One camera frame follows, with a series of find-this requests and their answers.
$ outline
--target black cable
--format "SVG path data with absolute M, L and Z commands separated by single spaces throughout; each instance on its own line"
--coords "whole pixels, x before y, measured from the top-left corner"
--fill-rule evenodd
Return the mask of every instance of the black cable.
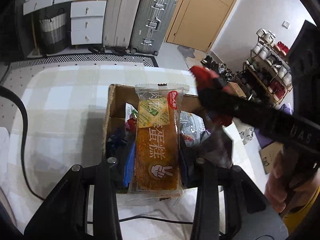
M 151 219 L 151 220 L 157 220 L 157 221 L 162 221 L 162 222 L 167 222 L 167 223 L 173 223 L 173 224 L 184 224 L 184 225 L 193 225 L 193 222 L 186 222 L 186 221 L 174 221 L 174 220 L 167 220 L 167 219 L 162 219 L 162 218 L 154 218 L 154 217 L 147 217 L 147 216 L 133 216 L 133 217 L 128 217 L 128 218 L 123 218 L 119 219 L 119 222 L 125 222 L 129 220 L 134 220 L 138 218 L 145 218 L 145 219 Z M 92 221 L 87 221 L 87 224 L 93 224 Z
M 22 122 L 23 122 L 23 128 L 22 128 L 22 140 L 21 140 L 21 166 L 22 166 L 22 173 L 23 173 L 23 177 L 24 180 L 27 184 L 28 189 L 30 190 L 30 192 L 36 196 L 37 198 L 44 200 L 43 197 L 40 197 L 39 195 L 37 195 L 32 188 L 30 187 L 28 178 L 27 178 L 27 173 L 26 173 L 26 166 L 24 163 L 24 149 L 26 146 L 26 139 L 27 139 L 27 131 L 28 131 L 28 115 L 27 115 L 27 111 L 26 108 L 23 104 L 23 102 L 21 101 L 21 99 L 12 91 L 10 91 L 9 89 L 5 88 L 5 87 L 1 87 L 0 86 L 0 96 L 9 99 L 10 101 L 12 101 L 13 103 L 15 103 L 17 105 L 17 107 L 19 108 L 21 115 L 22 115 Z

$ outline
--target yellow label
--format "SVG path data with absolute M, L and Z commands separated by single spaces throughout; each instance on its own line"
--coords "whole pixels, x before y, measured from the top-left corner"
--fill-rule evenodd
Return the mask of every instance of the yellow label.
M 138 109 L 138 128 L 159 127 L 169 124 L 167 98 L 141 100 Z

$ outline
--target white wall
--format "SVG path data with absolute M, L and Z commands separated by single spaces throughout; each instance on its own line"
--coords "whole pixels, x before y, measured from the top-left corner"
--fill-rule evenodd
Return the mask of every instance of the white wall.
M 257 43 L 258 29 L 272 30 L 276 41 L 290 48 L 305 19 L 314 23 L 299 0 L 240 0 L 211 50 L 233 71 L 240 71 Z M 290 23 L 289 29 L 282 27 L 284 21 Z

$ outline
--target light switch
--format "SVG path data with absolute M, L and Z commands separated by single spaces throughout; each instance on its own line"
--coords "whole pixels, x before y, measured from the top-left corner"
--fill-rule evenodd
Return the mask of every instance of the light switch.
M 285 27 L 286 29 L 288 29 L 289 26 L 290 26 L 290 23 L 287 22 L 287 21 L 284 21 L 283 24 L 282 24 L 282 26 Z

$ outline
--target door frame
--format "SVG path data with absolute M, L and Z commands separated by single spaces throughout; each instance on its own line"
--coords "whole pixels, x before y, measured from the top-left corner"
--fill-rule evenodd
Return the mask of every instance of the door frame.
M 220 25 L 220 27 L 219 27 L 216 35 L 215 35 L 214 38 L 213 38 L 213 41 L 210 43 L 210 45 L 209 45 L 209 47 L 208 47 L 208 49 L 207 49 L 207 53 L 209 53 L 209 51 L 210 51 L 213 43 L 216 41 L 219 33 L 221 32 L 224 24 L 226 23 L 229 15 L 230 15 L 233 7 L 235 6 L 236 1 L 237 1 L 237 0 L 233 0 L 233 3 L 231 4 L 231 6 L 230 6 L 230 8 L 229 8 L 228 13 L 226 14 L 225 18 L 223 19 L 223 21 L 222 21 L 222 23 L 221 23 L 221 25 Z M 178 15 L 178 12 L 179 12 L 179 10 L 180 10 L 180 7 L 181 7 L 182 2 L 183 2 L 183 0 L 178 0 L 178 2 L 177 2 L 177 6 L 176 6 L 176 8 L 175 8 L 175 10 L 174 10 L 174 13 L 173 13 L 173 15 L 172 15 L 171 21 L 170 21 L 170 23 L 169 23 L 169 27 L 168 27 L 168 29 L 167 29 L 167 32 L 165 33 L 165 41 L 166 41 L 166 42 L 167 42 L 167 40 L 168 40 L 169 34 L 170 34 L 171 29 L 172 29 L 172 26 L 173 26 L 173 24 L 174 24 L 174 22 L 175 22 L 175 20 L 176 20 L 176 17 L 177 17 L 177 15 Z

